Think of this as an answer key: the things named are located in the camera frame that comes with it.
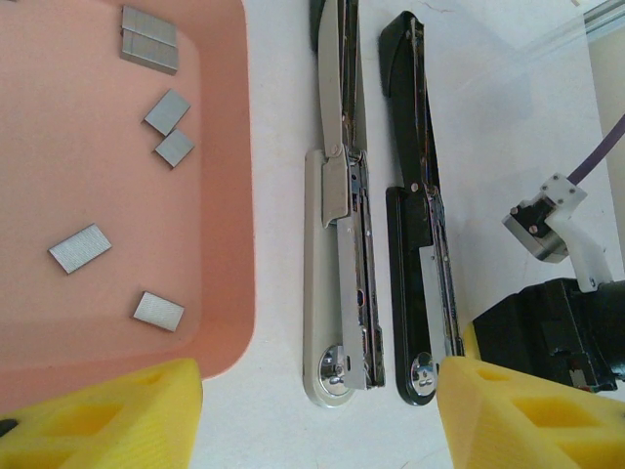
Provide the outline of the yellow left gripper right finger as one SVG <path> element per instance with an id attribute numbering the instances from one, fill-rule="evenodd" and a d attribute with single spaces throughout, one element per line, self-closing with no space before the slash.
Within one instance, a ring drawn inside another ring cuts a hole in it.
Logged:
<path id="1" fill-rule="evenodd" d="M 449 357 L 437 404 L 455 469 L 625 469 L 625 403 Z"/>

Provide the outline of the black stapler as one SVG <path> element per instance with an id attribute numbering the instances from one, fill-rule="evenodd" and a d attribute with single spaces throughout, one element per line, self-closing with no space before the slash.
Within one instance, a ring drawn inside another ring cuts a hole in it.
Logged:
<path id="1" fill-rule="evenodd" d="M 379 37 L 380 74 L 401 175 L 386 190 L 396 386 L 410 405 L 436 394 L 447 356 L 460 356 L 456 295 L 446 236 L 425 70 L 425 27 L 400 13 Z"/>

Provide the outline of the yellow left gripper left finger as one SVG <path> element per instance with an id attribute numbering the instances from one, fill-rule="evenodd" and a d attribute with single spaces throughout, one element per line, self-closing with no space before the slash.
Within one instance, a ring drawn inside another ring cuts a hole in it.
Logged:
<path id="1" fill-rule="evenodd" d="M 188 469 L 202 401 L 178 359 L 0 413 L 0 469 Z"/>

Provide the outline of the aluminium side rail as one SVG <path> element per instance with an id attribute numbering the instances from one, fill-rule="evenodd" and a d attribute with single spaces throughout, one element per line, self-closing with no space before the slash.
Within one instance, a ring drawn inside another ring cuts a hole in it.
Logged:
<path id="1" fill-rule="evenodd" d="M 625 0 L 593 0 L 583 18 L 588 38 L 596 40 L 625 27 Z"/>

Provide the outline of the grey stapler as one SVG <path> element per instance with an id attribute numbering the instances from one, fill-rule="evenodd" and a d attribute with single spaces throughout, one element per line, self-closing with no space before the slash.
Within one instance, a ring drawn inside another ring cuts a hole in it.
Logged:
<path id="1" fill-rule="evenodd" d="M 303 383 L 322 407 L 384 386 L 359 1 L 311 0 L 323 146 L 305 158 Z"/>

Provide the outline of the pink plastic tray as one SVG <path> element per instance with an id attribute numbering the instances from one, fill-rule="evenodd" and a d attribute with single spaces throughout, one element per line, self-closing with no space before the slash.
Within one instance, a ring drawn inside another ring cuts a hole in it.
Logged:
<path id="1" fill-rule="evenodd" d="M 120 58 L 122 7 L 177 28 L 169 75 Z M 194 149 L 171 168 L 144 122 L 170 89 Z M 233 366 L 255 322 L 242 0 L 0 0 L 0 412 L 177 358 Z M 112 247 L 64 272 L 91 224 Z M 185 312 L 134 320 L 148 291 Z"/>

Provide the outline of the silver staple strip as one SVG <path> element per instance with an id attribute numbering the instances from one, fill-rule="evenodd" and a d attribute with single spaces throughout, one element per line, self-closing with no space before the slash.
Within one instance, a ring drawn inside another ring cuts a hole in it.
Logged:
<path id="1" fill-rule="evenodd" d="M 145 291 L 132 318 L 169 332 L 175 332 L 184 312 L 183 306 Z"/>
<path id="2" fill-rule="evenodd" d="M 163 136 L 168 136 L 190 109 L 190 103 L 176 90 L 168 90 L 147 113 L 144 122 Z"/>
<path id="3" fill-rule="evenodd" d="M 71 275 L 102 254 L 112 244 L 96 224 L 91 224 L 48 249 L 64 272 Z"/>
<path id="4" fill-rule="evenodd" d="M 179 129 L 173 130 L 154 151 L 171 167 L 175 168 L 192 150 L 194 143 Z"/>
<path id="5" fill-rule="evenodd" d="M 151 40 L 172 47 L 177 46 L 177 28 L 172 23 L 134 7 L 128 5 L 122 7 L 121 27 Z"/>
<path id="6" fill-rule="evenodd" d="M 120 58 L 169 75 L 179 69 L 179 52 L 170 46 L 131 30 L 122 30 Z"/>

